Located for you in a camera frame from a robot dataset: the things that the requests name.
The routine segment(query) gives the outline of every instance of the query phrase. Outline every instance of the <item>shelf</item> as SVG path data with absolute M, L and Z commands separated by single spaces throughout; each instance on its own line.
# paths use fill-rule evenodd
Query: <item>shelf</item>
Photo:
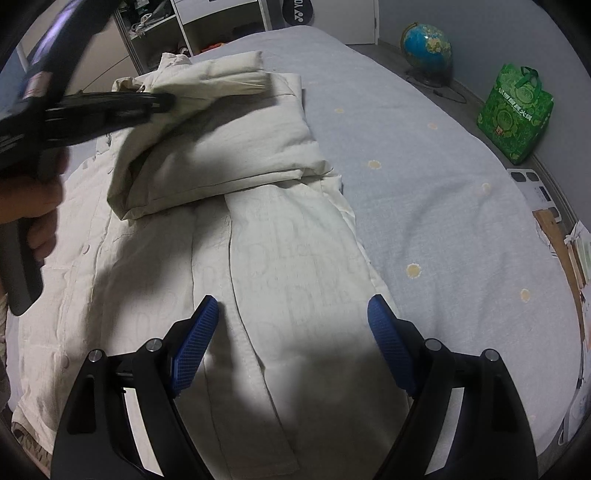
M 173 14 L 173 15 L 169 15 L 169 16 L 168 16 L 168 17 L 166 17 L 166 18 L 163 18 L 162 20 L 160 20 L 160 21 L 156 22 L 155 24 L 153 24 L 153 25 L 150 25 L 148 28 L 145 28 L 145 29 L 143 29 L 143 30 L 142 30 L 142 32 L 141 32 L 141 35 L 138 35 L 138 34 L 136 34 L 136 33 L 131 33 L 131 32 L 130 32 L 130 33 L 129 33 L 129 38 L 130 38 L 131 40 L 135 40 L 136 38 L 140 38 L 140 37 L 144 36 L 144 35 L 146 34 L 146 32 L 149 32 L 149 31 L 150 31 L 150 30 L 152 30 L 153 28 L 156 28 L 157 26 L 159 26 L 159 25 L 162 25 L 163 23 L 166 23 L 166 22 L 167 22 L 168 20 L 170 20 L 171 18 L 177 18 L 177 16 Z

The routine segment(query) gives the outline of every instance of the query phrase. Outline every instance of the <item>floor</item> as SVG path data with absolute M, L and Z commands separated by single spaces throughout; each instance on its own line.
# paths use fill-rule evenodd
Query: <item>floor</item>
M 349 45 L 349 47 L 365 55 L 366 57 L 369 57 L 400 77 L 407 78 L 406 72 L 410 66 L 397 47 L 382 42 L 380 42 L 378 45 Z M 546 186 L 550 196 L 555 201 L 558 211 L 563 218 L 562 225 L 559 224 L 562 227 L 563 233 L 566 234 L 571 232 L 575 223 L 574 214 L 572 214 L 570 209 L 567 207 L 566 202 L 562 200 L 563 196 L 561 195 L 559 189 L 543 165 L 537 160 L 535 155 L 530 155 L 521 165 L 515 167 L 478 128 L 476 125 L 476 118 L 482 109 L 483 102 L 481 99 L 464 88 L 463 85 L 455 81 L 452 82 L 452 88 L 444 87 L 441 89 L 436 89 L 437 94 L 433 93 L 432 89 L 423 86 L 418 86 L 418 90 L 423 92 L 426 97 L 428 97 L 431 101 L 433 101 L 433 103 L 444 110 L 445 113 L 451 116 L 468 132 L 484 142 L 486 146 L 489 147 L 491 151 L 497 156 L 505 168 L 531 168 L 535 170 Z M 451 99 L 444 98 L 450 97 L 453 99 L 462 100 L 462 96 L 466 99 L 466 103 L 458 103 Z

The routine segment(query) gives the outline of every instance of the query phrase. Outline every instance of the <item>black handle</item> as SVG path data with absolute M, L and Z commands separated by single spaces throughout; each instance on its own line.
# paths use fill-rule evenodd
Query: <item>black handle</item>
M 34 219 L 20 218 L 0 225 L 0 277 L 14 315 L 22 315 L 43 291 L 41 265 L 27 244 Z
M 47 182 L 56 175 L 56 158 L 60 149 L 52 148 L 34 155 L 2 172 L 3 177 L 28 175 Z M 14 315 L 22 315 L 43 291 L 41 266 L 27 243 L 33 218 L 20 218 L 0 225 L 0 278 L 8 293 L 8 305 Z

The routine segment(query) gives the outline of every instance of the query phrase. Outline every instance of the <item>bed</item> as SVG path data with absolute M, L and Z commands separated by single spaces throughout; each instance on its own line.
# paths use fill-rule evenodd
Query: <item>bed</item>
M 401 317 L 454 351 L 497 349 L 543 452 L 573 398 L 581 340 L 560 263 L 501 163 L 418 90 L 312 27 L 251 35 L 192 61 L 254 50 L 269 72 L 301 76 L 306 122 Z M 13 385 L 17 355 L 12 347 Z M 445 461 L 460 399 L 454 391 L 431 469 Z

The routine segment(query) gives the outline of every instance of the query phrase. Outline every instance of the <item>finger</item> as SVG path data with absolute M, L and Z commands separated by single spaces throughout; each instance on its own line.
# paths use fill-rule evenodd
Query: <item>finger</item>
M 57 156 L 56 170 L 58 175 L 63 175 L 70 163 L 70 149 L 62 148 Z
M 33 255 L 35 256 L 35 260 L 40 262 L 44 258 L 49 257 L 50 253 L 53 252 L 53 249 L 56 247 L 57 237 L 53 235 L 47 242 L 45 242 L 40 247 L 33 250 Z
M 0 223 L 34 218 L 54 210 L 63 199 L 59 180 L 41 183 L 30 177 L 0 180 Z
M 42 217 L 39 217 L 31 225 L 27 233 L 27 243 L 31 249 L 35 250 L 42 246 L 56 234 L 57 229 L 57 210 L 52 210 Z

